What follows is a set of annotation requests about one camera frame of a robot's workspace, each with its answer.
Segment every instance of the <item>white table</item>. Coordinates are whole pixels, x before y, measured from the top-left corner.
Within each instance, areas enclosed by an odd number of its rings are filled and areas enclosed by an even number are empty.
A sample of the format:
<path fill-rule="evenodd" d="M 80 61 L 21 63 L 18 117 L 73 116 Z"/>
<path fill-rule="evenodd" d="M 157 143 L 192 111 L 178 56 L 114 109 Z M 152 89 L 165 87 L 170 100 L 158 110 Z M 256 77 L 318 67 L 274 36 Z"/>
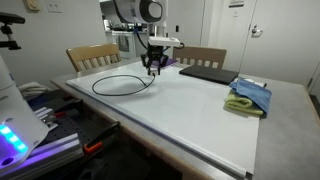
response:
<path fill-rule="evenodd" d="M 120 121 L 126 133 L 187 176 L 233 179 L 234 177 L 195 157 L 163 136 L 128 120 L 111 108 L 65 84 L 70 79 L 132 62 L 134 61 L 123 61 L 108 67 L 70 74 L 54 78 L 52 82 L 74 97 L 83 99 L 89 107 L 106 119 Z M 319 118 L 305 88 L 286 82 L 250 78 L 266 82 L 268 89 L 273 92 L 270 113 L 266 119 L 260 121 L 253 179 L 318 179 L 320 177 Z"/>

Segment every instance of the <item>laptop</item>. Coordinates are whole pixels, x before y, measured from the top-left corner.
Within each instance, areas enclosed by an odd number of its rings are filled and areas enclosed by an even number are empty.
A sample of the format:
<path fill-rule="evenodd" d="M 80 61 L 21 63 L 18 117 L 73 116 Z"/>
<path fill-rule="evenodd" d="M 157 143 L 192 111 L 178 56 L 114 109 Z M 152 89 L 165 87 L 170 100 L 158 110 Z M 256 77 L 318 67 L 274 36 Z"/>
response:
<path fill-rule="evenodd" d="M 182 75 L 204 79 L 225 85 L 229 85 L 239 75 L 239 72 L 235 71 L 227 71 L 196 65 L 184 68 L 179 73 Z"/>

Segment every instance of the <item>wall outlet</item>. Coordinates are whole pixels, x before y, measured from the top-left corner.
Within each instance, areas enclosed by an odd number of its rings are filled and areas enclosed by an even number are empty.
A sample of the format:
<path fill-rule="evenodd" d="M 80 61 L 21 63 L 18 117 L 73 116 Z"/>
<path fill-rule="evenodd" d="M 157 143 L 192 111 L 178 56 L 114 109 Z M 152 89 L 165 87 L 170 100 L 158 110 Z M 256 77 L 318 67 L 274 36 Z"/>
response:
<path fill-rule="evenodd" d="M 61 13 L 60 3 L 58 0 L 46 0 L 49 12 Z"/>
<path fill-rule="evenodd" d="M 25 0 L 30 11 L 39 11 L 40 5 L 37 0 Z"/>

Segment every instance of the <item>wooden chair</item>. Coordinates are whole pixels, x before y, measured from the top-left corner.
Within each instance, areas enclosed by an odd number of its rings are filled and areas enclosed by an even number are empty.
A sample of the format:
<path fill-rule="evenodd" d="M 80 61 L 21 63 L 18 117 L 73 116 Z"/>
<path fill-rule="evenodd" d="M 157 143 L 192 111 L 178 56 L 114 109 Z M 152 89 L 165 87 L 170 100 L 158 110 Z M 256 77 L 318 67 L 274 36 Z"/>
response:
<path fill-rule="evenodd" d="M 199 65 L 222 69 L 227 51 L 225 49 L 214 49 L 204 47 L 184 47 L 173 49 L 173 59 L 181 64 Z"/>
<path fill-rule="evenodd" d="M 67 49 L 66 52 L 77 72 L 121 61 L 116 44 L 76 47 Z"/>

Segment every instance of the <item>floor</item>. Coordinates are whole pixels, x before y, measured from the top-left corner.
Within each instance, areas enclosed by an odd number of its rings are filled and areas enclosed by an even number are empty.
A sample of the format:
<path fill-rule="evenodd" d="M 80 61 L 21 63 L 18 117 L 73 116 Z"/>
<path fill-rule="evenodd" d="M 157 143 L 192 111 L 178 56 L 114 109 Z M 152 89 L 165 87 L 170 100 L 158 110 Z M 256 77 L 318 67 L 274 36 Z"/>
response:
<path fill-rule="evenodd" d="M 316 109 L 316 111 L 318 113 L 318 116 L 320 117 L 320 103 L 319 103 L 317 97 L 313 96 L 313 95 L 310 95 L 310 98 L 311 98 L 311 101 L 312 101 L 312 103 L 313 103 L 313 105 L 314 105 L 314 107 L 315 107 L 315 109 Z"/>

